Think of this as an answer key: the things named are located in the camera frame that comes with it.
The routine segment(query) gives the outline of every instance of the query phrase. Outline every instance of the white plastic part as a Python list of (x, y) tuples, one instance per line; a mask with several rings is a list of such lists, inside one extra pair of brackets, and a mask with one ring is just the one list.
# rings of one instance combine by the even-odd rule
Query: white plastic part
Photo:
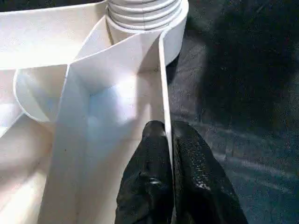
[[(167, 2), (165, 11), (160, 9), (163, 13), (178, 1), (157, 2)], [(1, 71), (11, 75), (16, 70), (12, 104), (21, 108), (0, 145), (10, 146), (12, 139), (24, 135), (25, 148), (21, 147), (19, 157), (14, 144), (4, 152), (12, 158), (10, 165), (29, 161), (22, 172), (12, 175), (15, 180), (3, 179), (3, 186), (8, 187), (0, 189), (0, 196), (7, 192), (11, 196), (2, 197), (0, 223), (113, 223), (122, 172), (150, 120), (165, 123), (172, 159), (165, 67), (181, 49), (187, 0), (179, 6), (176, 18), (146, 31), (116, 24), (104, 15), (106, 1), (0, 14), (0, 26), (10, 35), (6, 40), (0, 34), (4, 43), (0, 44), (0, 59), (4, 59), (0, 69), (11, 69)], [(16, 27), (30, 24), (30, 29), (10, 29), (11, 21)], [(52, 107), (46, 104), (49, 98), (56, 99)], [(40, 172), (37, 164), (47, 167), (44, 159), (50, 158), (49, 127), (55, 131), (48, 174), (47, 168)], [(8, 167), (8, 163), (0, 161), (1, 166)]]
[(54, 65), (20, 69), (14, 76), (14, 95), (23, 112), (52, 132), (66, 68)]
[(0, 13), (0, 69), (67, 64), (106, 3)]
[(14, 70), (0, 70), (0, 138), (21, 114), (13, 94)]

